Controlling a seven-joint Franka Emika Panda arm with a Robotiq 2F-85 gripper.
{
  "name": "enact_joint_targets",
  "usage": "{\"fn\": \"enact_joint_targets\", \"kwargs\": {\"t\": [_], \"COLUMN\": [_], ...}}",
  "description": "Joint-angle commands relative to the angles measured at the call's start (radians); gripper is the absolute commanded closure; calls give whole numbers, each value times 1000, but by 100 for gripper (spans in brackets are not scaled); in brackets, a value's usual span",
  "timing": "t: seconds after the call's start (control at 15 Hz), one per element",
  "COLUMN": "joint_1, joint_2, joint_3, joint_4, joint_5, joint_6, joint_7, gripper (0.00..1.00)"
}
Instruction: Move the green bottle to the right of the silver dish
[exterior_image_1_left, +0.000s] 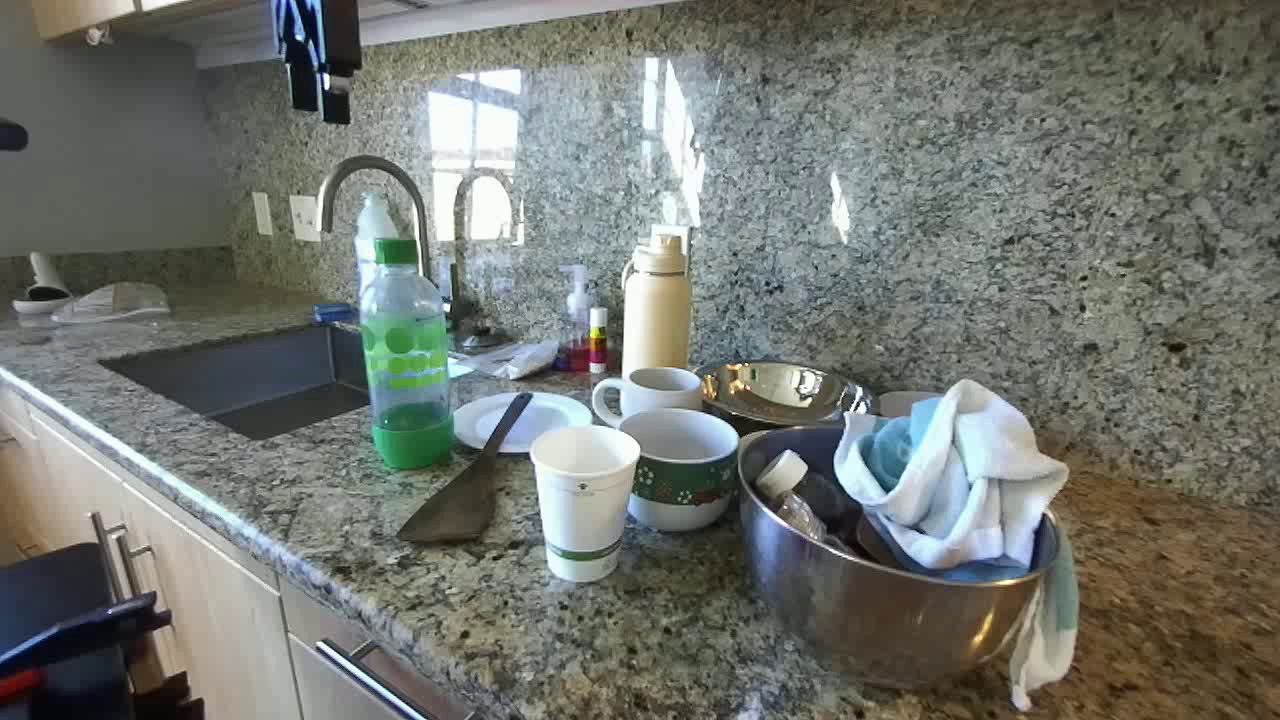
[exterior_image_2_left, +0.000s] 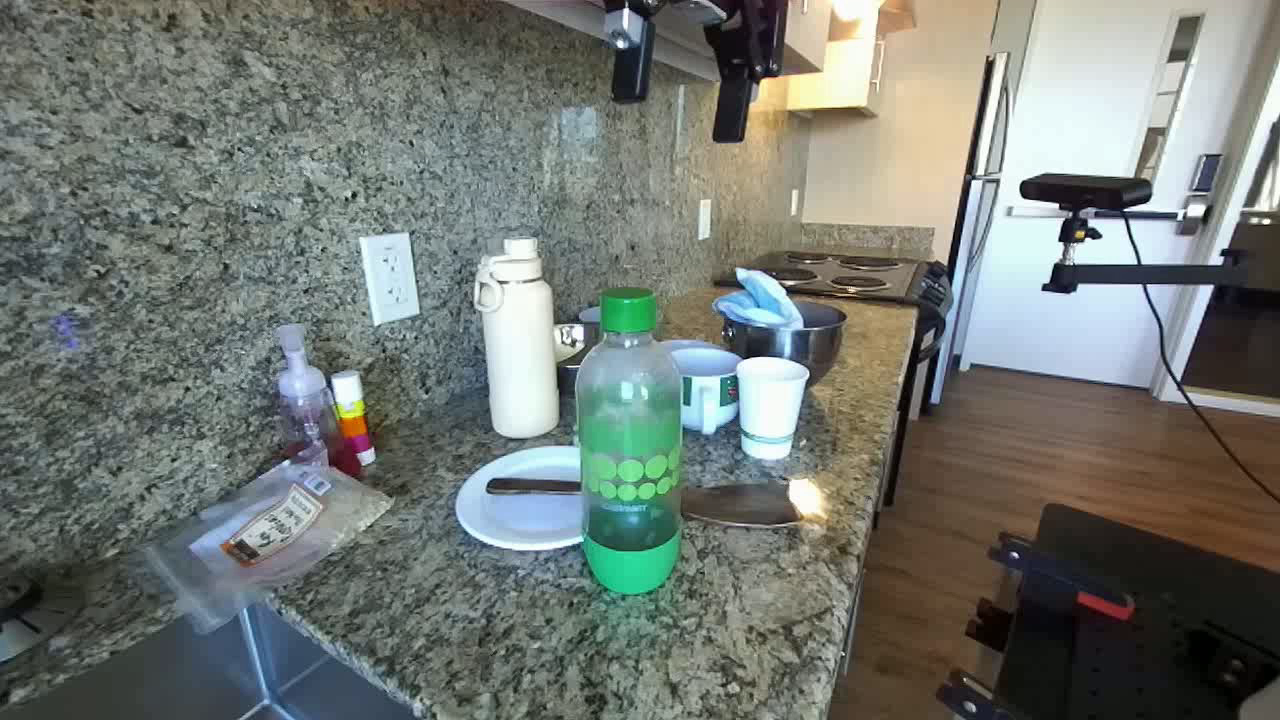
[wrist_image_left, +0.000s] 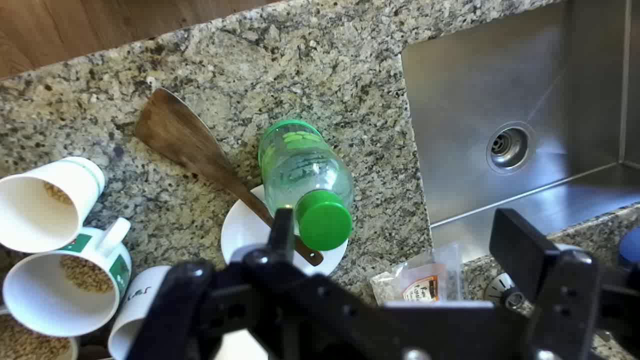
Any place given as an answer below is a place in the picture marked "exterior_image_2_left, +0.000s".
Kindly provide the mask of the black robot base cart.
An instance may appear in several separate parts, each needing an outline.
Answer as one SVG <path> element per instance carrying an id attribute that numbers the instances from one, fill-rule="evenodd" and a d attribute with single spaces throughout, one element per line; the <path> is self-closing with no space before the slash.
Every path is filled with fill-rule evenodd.
<path id="1" fill-rule="evenodd" d="M 966 635 L 995 681 L 950 671 L 950 720 L 1274 720 L 1280 575 L 1207 550 L 1046 506 L 999 534 L 1008 607 Z"/>

